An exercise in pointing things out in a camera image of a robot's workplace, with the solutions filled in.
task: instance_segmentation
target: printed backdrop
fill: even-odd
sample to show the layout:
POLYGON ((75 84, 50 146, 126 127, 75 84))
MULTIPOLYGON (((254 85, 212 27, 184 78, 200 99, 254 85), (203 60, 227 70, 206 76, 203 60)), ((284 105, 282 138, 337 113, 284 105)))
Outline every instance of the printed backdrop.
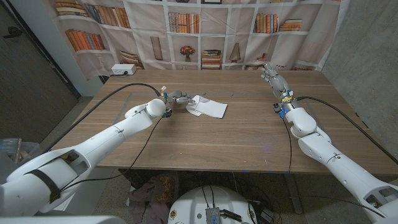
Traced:
POLYGON ((138 69, 321 70, 349 0, 43 0, 89 80, 138 69))

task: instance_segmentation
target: white cloth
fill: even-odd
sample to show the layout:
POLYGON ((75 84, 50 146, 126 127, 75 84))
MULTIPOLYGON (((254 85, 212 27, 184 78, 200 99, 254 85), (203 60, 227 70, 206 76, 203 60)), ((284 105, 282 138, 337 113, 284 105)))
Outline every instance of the white cloth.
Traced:
POLYGON ((205 114, 214 118, 223 118, 227 104, 218 103, 199 95, 196 95, 193 100, 195 101, 194 103, 189 103, 187 105, 187 111, 189 113, 195 116, 205 114))

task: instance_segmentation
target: gray wall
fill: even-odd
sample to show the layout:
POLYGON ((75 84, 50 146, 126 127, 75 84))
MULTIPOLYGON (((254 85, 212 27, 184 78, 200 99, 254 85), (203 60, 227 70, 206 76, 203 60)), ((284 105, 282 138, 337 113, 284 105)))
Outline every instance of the gray wall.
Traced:
POLYGON ((79 93, 82 96, 94 96, 103 86, 100 78, 86 80, 43 2, 41 0, 10 0, 10 2, 79 93))
POLYGON ((398 1, 351 0, 322 72, 398 158, 398 1))

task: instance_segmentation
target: wooden table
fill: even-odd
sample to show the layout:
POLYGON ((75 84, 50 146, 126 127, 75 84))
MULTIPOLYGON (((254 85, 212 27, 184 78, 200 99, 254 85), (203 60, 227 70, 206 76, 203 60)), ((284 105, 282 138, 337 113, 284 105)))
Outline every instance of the wooden table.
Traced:
MULTIPOLYGON (((295 96, 325 100, 344 111, 368 133, 368 128, 320 72, 281 71, 295 96)), ((139 70, 126 78, 111 77, 82 112, 127 83, 147 83, 156 89, 186 91, 227 103, 223 119, 196 117, 184 106, 160 121, 135 169, 212 170, 235 172, 287 172, 289 137, 282 120, 274 113, 277 103, 260 72, 235 70, 139 70)), ((70 131, 55 148, 72 146, 112 125, 133 106, 156 97, 144 86, 130 86, 106 100, 70 131)), ((396 175, 398 166, 333 109, 316 101, 302 100, 300 106, 325 128, 333 144, 372 174, 396 175)), ((133 136, 105 158, 98 167, 127 168, 147 141, 153 126, 133 136)), ((319 162, 307 157, 292 136, 293 173, 327 174, 319 162)))

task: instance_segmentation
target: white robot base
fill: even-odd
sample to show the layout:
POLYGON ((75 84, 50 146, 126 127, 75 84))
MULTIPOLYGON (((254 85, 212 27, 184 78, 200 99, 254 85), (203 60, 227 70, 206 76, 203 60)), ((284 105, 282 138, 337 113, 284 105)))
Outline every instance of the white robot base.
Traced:
POLYGON ((170 209, 168 224, 252 224, 250 215, 252 215, 253 220, 256 222, 253 207, 242 195, 225 187, 211 186, 211 188, 210 186, 205 186, 202 190, 202 187, 198 187, 177 199, 170 209), (242 221, 238 222, 232 218, 220 218, 220 222, 208 220, 206 218, 206 209, 209 207, 213 208, 213 195, 215 208, 219 208, 220 211, 227 210, 240 215, 242 221))

